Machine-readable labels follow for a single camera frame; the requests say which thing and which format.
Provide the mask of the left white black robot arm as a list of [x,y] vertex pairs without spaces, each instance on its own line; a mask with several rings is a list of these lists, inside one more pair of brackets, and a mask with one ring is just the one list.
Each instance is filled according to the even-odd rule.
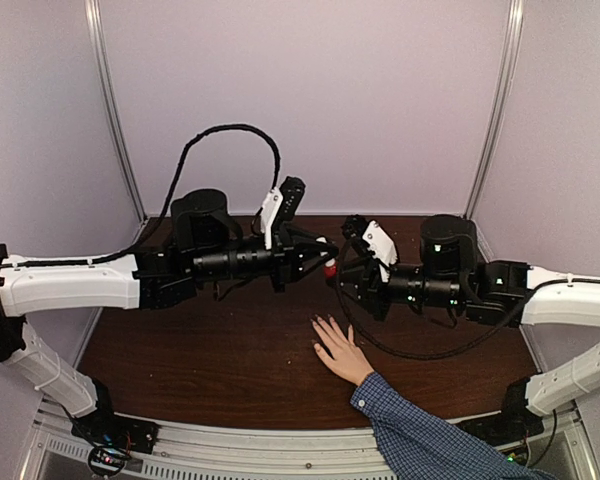
[[227,196],[199,189],[171,205],[172,230],[160,247],[134,247],[111,259],[35,259],[10,255],[0,244],[0,363],[13,367],[35,389],[103,444],[117,442],[124,424],[113,414],[107,388],[69,366],[27,325],[38,311],[87,307],[165,309],[194,297],[205,283],[248,283],[270,278],[275,291],[324,265],[337,246],[292,224],[304,195],[289,178],[266,196],[257,234],[244,235],[228,213]]

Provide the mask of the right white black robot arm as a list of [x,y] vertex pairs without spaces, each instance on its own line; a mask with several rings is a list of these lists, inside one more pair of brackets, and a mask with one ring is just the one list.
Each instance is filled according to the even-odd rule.
[[[578,276],[523,262],[479,259],[475,223],[439,214],[420,227],[420,261],[399,261],[392,238],[377,221],[359,215],[345,220],[343,255],[325,268],[338,300],[351,299],[376,320],[393,304],[415,313],[440,308],[452,319],[489,326],[475,340],[436,354],[445,359],[464,353],[505,327],[565,324],[600,328],[600,277]],[[600,388],[600,341],[584,353],[545,373],[511,384],[492,430],[499,440],[515,440],[531,424],[554,409]]]

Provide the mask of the white nail polish cap brush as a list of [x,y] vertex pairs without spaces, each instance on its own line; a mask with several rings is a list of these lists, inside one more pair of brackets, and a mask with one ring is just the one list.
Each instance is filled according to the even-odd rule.
[[324,236],[318,237],[316,242],[321,247],[319,258],[322,264],[326,267],[333,267],[338,256],[338,247]]

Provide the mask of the red nail polish bottle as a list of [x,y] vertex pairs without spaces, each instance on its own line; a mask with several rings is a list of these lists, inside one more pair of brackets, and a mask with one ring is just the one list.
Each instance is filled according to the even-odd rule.
[[337,262],[335,260],[326,262],[323,267],[323,272],[327,279],[333,278],[337,273]]

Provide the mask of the blue checked shirt forearm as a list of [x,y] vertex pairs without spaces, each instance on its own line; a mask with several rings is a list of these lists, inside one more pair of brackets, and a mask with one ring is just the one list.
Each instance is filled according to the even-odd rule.
[[486,442],[403,398],[378,373],[356,387],[350,404],[365,415],[377,449],[400,479],[552,479],[511,462]]

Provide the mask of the pale hand with long nails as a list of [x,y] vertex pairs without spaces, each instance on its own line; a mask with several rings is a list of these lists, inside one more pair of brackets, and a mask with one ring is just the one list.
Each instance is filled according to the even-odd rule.
[[374,372],[363,351],[355,343],[352,325],[343,332],[333,316],[327,320],[315,317],[311,325],[319,340],[313,343],[314,352],[333,374],[355,385],[362,385]]

